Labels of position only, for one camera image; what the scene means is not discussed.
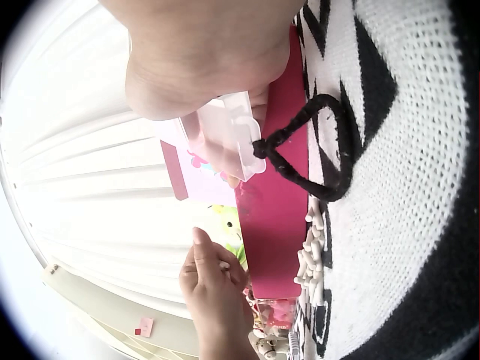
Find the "pink notebook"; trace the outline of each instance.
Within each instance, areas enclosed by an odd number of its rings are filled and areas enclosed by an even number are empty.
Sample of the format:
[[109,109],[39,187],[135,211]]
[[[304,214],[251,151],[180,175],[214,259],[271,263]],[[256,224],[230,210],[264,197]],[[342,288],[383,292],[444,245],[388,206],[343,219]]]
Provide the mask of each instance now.
[[[283,75],[270,85],[262,136],[285,127],[305,105],[300,43],[290,28],[290,59]],[[296,131],[278,148],[300,175],[308,177],[307,128]],[[252,289],[258,299],[300,295],[293,283],[297,251],[305,241],[308,194],[284,179],[267,159],[267,169],[235,190]]]

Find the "hand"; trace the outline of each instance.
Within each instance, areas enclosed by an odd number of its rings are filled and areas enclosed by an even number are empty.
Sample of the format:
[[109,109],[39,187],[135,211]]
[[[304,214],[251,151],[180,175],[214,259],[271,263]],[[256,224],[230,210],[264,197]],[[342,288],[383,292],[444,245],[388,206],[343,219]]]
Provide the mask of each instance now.
[[[305,0],[100,2],[130,32],[125,93],[138,114],[178,118],[217,96],[248,91],[262,127],[268,86],[286,67],[289,27]],[[232,188],[239,184],[228,167],[216,167]]]
[[[220,261],[229,264],[228,271],[220,267]],[[253,314],[242,293],[246,283],[247,275],[237,258],[212,242],[203,230],[194,228],[193,247],[180,272],[180,286],[197,330],[201,358],[236,359],[223,357],[232,351],[248,354],[241,359],[250,358],[253,349],[248,333]]]

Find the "plastic container lid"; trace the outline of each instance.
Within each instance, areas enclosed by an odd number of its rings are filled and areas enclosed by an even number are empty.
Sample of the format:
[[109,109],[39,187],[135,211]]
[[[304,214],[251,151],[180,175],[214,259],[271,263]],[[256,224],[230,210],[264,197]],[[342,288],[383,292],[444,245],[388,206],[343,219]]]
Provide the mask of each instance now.
[[246,91],[213,99],[177,121],[190,151],[215,170],[241,181],[265,171],[266,161],[253,155],[252,143],[261,134]]

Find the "black and white rug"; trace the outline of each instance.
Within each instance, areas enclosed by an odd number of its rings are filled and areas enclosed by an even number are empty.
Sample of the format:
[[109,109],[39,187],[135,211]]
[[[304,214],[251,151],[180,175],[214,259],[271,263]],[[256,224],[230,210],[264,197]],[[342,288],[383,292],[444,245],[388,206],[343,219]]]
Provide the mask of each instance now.
[[[347,194],[323,204],[324,306],[300,297],[306,360],[452,360],[479,335],[478,35],[461,1],[309,0],[307,98],[344,106]],[[310,178],[341,176],[336,120],[309,123]]]

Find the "white cylinder pieces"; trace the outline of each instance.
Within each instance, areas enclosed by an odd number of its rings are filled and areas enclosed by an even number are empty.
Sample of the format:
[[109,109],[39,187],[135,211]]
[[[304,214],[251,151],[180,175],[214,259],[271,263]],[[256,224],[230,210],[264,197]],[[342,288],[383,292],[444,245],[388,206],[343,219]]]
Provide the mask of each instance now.
[[324,277],[322,251],[325,244],[324,220],[320,212],[318,199],[309,197],[309,209],[305,221],[312,226],[307,232],[303,249],[298,251],[299,270],[293,282],[300,284],[307,291],[312,306],[324,303]]

